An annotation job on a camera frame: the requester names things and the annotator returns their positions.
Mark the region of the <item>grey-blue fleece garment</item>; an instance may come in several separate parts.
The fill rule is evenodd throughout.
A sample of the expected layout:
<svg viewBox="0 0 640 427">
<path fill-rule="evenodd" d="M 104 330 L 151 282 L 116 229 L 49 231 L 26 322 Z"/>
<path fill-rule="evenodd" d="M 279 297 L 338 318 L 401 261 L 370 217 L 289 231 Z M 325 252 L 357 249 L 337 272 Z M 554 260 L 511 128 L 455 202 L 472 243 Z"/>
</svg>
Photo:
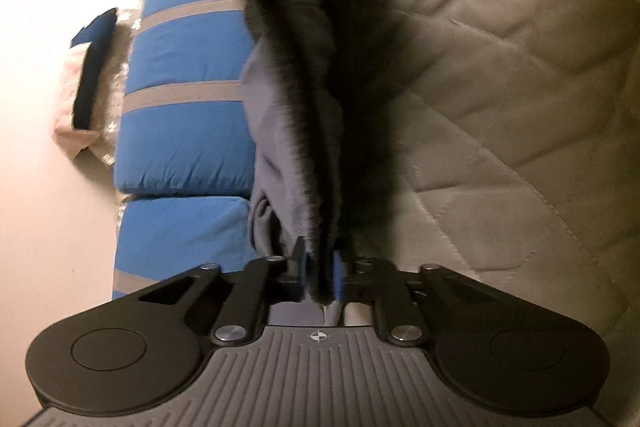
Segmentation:
<svg viewBox="0 0 640 427">
<path fill-rule="evenodd" d="M 256 49 L 241 98 L 257 146 L 258 251 L 298 255 L 317 303 L 342 288 L 357 237 L 383 232 L 394 191 L 386 102 L 395 71 L 386 0 L 246 0 Z"/>
</svg>

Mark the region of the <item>blue grey-striped folded comforter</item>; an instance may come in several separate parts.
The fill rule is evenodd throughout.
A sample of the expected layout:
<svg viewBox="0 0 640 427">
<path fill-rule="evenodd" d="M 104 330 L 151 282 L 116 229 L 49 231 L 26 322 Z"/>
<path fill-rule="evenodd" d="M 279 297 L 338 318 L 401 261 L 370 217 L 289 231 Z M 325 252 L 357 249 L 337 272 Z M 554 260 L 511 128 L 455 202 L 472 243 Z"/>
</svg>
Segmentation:
<svg viewBox="0 0 640 427">
<path fill-rule="evenodd" d="M 238 272 L 255 256 L 243 10 L 243 0 L 144 0 L 115 148 L 114 182 L 127 199 L 115 297 L 198 265 Z"/>
</svg>

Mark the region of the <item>navy and pink pillow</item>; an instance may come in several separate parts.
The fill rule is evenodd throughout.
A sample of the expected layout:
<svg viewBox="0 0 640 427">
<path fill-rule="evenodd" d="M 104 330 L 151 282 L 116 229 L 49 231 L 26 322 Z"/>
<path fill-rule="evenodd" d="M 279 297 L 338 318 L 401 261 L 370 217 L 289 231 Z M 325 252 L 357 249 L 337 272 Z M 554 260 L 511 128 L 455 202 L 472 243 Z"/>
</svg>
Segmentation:
<svg viewBox="0 0 640 427">
<path fill-rule="evenodd" d="M 88 150 L 112 167 L 128 74 L 132 30 L 111 8 L 73 36 L 52 116 L 54 143 L 70 159 Z"/>
</svg>

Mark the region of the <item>grey quilted bedspread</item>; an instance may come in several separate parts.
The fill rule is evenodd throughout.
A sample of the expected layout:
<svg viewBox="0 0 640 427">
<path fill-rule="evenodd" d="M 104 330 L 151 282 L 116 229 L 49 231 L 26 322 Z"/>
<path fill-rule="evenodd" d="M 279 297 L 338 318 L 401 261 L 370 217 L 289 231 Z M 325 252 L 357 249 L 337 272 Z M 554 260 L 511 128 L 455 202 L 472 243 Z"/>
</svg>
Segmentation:
<svg viewBox="0 0 640 427">
<path fill-rule="evenodd" d="M 639 421 L 639 0 L 388 0 L 395 194 L 359 254 L 587 324 L 596 409 Z"/>
</svg>

